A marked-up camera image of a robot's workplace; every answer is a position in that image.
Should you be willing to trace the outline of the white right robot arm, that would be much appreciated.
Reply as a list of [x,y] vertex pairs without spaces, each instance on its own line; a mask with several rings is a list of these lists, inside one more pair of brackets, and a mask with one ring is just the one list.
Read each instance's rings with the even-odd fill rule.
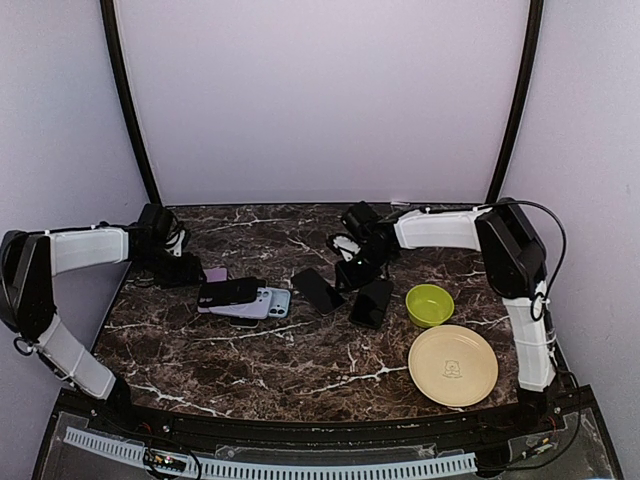
[[340,218],[344,232],[328,237],[339,256],[335,287],[357,290],[373,281],[401,250],[454,248],[481,254],[491,289],[507,310],[518,360],[518,387],[543,394],[557,374],[555,330],[549,310],[558,273],[547,269],[547,250],[525,208],[557,216],[529,200],[502,198],[451,208],[423,205],[377,213],[361,201]]

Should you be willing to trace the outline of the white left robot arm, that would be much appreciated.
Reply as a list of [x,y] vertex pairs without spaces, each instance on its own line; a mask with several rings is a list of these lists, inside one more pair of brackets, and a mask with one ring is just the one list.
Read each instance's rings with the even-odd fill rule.
[[200,259],[188,252],[190,231],[168,208],[147,204],[126,225],[9,230],[1,240],[1,320],[23,355],[35,354],[63,382],[103,404],[101,417],[120,436],[141,427],[131,389],[77,338],[57,305],[56,280],[93,267],[138,266],[160,288],[203,283]]

